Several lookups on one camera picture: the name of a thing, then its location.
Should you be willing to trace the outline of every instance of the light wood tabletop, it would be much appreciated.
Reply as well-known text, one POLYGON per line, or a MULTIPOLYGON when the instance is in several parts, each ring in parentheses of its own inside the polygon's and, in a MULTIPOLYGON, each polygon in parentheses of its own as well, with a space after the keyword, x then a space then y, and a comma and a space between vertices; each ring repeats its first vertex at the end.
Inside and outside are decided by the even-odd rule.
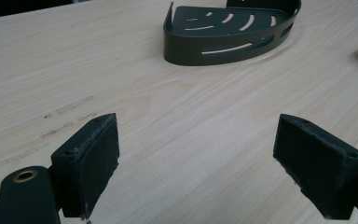
POLYGON ((325 220, 272 150, 281 113, 358 148, 358 1, 303 0, 276 49, 195 67, 163 59, 170 3, 90 1, 0 18, 0 182, 49 167, 87 121, 117 113, 119 166, 92 223, 347 223, 325 220))

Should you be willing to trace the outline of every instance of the black mesh object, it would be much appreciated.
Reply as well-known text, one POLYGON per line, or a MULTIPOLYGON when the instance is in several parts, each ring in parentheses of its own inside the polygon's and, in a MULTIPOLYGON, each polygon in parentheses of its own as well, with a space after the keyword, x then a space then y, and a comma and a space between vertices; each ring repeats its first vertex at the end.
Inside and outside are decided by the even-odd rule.
POLYGON ((266 53, 289 35, 300 0, 228 0, 226 8, 172 6, 164 58, 178 65, 234 63, 266 53))

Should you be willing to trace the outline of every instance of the wood grain surface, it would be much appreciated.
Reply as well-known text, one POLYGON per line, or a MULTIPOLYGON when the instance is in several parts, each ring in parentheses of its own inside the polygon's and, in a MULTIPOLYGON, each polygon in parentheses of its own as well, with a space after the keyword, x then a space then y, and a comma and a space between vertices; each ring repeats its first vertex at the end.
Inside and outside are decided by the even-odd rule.
POLYGON ((346 223, 325 220, 272 149, 281 113, 358 148, 358 1, 303 0, 273 51, 202 67, 164 61, 170 3, 90 1, 0 18, 0 182, 49 167, 88 120, 115 112, 121 157, 94 224, 346 223))

